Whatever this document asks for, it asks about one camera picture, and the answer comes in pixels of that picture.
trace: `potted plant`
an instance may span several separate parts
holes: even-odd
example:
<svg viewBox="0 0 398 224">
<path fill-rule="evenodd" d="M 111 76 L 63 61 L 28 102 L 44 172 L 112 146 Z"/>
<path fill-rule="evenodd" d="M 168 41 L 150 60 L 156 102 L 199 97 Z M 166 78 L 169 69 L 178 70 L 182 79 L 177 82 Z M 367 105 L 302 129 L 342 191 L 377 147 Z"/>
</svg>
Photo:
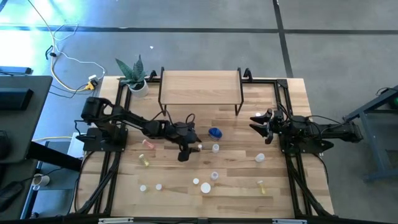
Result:
<svg viewBox="0 0 398 224">
<path fill-rule="evenodd" d="M 144 97 L 148 94 L 149 88 L 145 81 L 144 65 L 141 61 L 141 55 L 138 61 L 134 64 L 132 69 L 126 65 L 124 62 L 116 58 L 116 63 L 118 63 L 120 70 L 126 79 L 122 79 L 121 83 L 125 83 L 129 86 L 131 93 L 136 97 Z"/>
</svg>

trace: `white cable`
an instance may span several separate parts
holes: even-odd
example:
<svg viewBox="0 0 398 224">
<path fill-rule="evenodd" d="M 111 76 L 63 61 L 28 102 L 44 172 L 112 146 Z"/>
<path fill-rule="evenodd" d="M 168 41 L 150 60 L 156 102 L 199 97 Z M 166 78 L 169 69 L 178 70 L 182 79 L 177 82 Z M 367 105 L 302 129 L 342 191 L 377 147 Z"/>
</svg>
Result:
<svg viewBox="0 0 398 224">
<path fill-rule="evenodd" d="M 47 22 L 45 21 L 44 17 L 43 17 L 43 16 L 41 15 L 41 13 L 36 9 L 36 7 L 33 5 L 33 3 L 32 3 L 30 0 L 27 0 L 27 1 L 28 1 L 28 2 L 30 3 L 30 5 L 35 9 L 35 11 L 38 13 L 38 15 L 42 18 L 43 22 L 45 23 L 45 25 L 47 26 L 47 29 L 48 29 L 49 32 L 50 32 L 50 35 L 51 35 L 51 38 L 52 38 L 52 45 L 54 46 L 53 49 L 52 49 L 52 53 L 55 53 L 55 49 L 56 49 L 59 53 L 61 53 L 61 54 L 63 54 L 64 56 L 66 56 L 66 58 L 68 58 L 68 59 L 75 60 L 75 61 L 77 61 L 77 62 L 79 62 L 79 63 L 93 63 L 93 64 L 99 66 L 100 68 L 102 68 L 102 70 L 103 70 L 102 76 L 101 76 L 100 78 L 98 78 L 98 79 L 101 79 L 101 78 L 103 78 L 103 77 L 105 76 L 106 70 L 105 70 L 105 68 L 102 67 L 101 65 L 98 65 L 98 64 L 95 63 L 95 62 L 81 62 L 81 61 L 79 61 L 79 60 L 77 60 L 77 59 L 75 59 L 75 58 L 69 57 L 67 54 L 65 54 L 65 53 L 63 53 L 63 52 L 61 52 L 61 51 L 59 51 L 57 45 L 55 44 L 55 40 L 58 40 L 58 41 L 60 41 L 60 40 L 65 40 L 65 39 L 69 38 L 70 36 L 74 35 L 74 34 L 76 33 L 77 28 L 78 28 L 78 24 L 75 24 L 76 27 L 75 27 L 75 29 L 74 29 L 74 31 L 73 31 L 72 34 L 69 34 L 69 35 L 67 35 L 66 37 L 62 38 L 62 39 L 58 39 L 58 38 L 56 38 L 56 37 L 54 36 L 55 33 L 56 33 L 58 30 L 60 30 L 63 26 L 65 26 L 66 24 L 60 26 L 60 27 L 59 27 L 58 29 L 56 29 L 55 32 L 53 33 L 53 32 L 51 31 L 50 26 L 47 24 Z M 51 56 L 51 67 L 50 67 L 50 69 L 51 69 L 51 73 L 52 73 L 52 75 L 54 76 L 54 78 L 56 79 L 56 81 L 58 81 L 59 84 L 61 84 L 61 86 L 65 87 L 67 90 L 73 91 L 73 92 L 78 92 L 78 91 L 85 91 L 85 90 L 87 90 L 86 88 L 84 88 L 84 89 L 82 89 L 82 90 L 74 90 L 74 89 L 68 87 L 66 84 L 64 84 L 64 83 L 56 76 L 56 74 L 55 74 L 55 72 L 54 72 L 54 59 L 53 59 L 53 56 Z"/>
</svg>

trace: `white bottle cap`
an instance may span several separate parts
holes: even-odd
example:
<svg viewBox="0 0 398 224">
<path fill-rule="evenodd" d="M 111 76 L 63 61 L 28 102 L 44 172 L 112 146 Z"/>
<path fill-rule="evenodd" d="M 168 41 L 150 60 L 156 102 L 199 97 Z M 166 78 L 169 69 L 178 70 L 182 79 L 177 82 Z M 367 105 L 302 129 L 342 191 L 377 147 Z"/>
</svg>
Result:
<svg viewBox="0 0 398 224">
<path fill-rule="evenodd" d="M 156 190 L 162 190 L 162 184 L 157 184 L 155 188 Z"/>
<path fill-rule="evenodd" d="M 209 183 L 205 182 L 201 185 L 200 190 L 204 193 L 207 194 L 211 190 L 211 186 Z"/>
<path fill-rule="evenodd" d="M 213 145 L 212 151 L 213 151 L 214 153 L 217 153 L 219 150 L 220 150 L 220 146 L 219 146 L 218 144 L 214 144 L 214 145 Z"/>
<path fill-rule="evenodd" d="M 147 190 L 147 186 L 141 185 L 141 186 L 139 187 L 139 190 L 142 191 L 142 192 L 145 192 L 145 191 Z"/>
<path fill-rule="evenodd" d="M 266 156 L 263 153 L 260 153 L 256 156 L 255 160 L 256 162 L 262 162 L 266 159 Z"/>
<path fill-rule="evenodd" d="M 217 172 L 212 172 L 211 175 L 210 175 L 210 178 L 211 178 L 212 180 L 218 179 L 218 173 L 217 173 Z"/>
</svg>

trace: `black desk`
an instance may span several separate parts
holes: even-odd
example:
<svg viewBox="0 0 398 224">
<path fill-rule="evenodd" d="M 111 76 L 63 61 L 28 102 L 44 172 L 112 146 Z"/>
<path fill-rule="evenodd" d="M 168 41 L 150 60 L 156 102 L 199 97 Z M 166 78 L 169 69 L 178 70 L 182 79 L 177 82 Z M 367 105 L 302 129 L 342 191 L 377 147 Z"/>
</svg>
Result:
<svg viewBox="0 0 398 224">
<path fill-rule="evenodd" d="M 0 187 L 32 177 L 36 172 L 37 160 L 80 171 L 81 160 L 31 142 L 51 82 L 51 76 L 0 76 L 0 88 L 30 88 L 33 91 L 26 110 L 0 110 L 0 130 L 7 132 L 12 146 L 10 154 L 0 160 L 3 171 Z M 0 220 L 20 218 L 30 183 L 31 181 L 24 182 L 24 190 L 5 212 L 0 213 Z"/>
</svg>

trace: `white pot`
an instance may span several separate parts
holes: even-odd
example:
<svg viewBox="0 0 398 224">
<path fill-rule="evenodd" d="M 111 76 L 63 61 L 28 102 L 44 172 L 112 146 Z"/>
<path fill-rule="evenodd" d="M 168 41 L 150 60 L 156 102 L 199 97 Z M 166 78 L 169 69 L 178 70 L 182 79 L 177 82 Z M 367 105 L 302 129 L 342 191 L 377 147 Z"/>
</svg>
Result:
<svg viewBox="0 0 398 224">
<path fill-rule="evenodd" d="M 144 86 L 140 90 L 133 90 L 132 88 L 130 88 L 130 86 L 129 86 L 129 89 L 130 89 L 132 95 L 136 96 L 136 97 L 144 97 L 149 92 L 149 87 L 145 80 L 144 80 Z"/>
</svg>

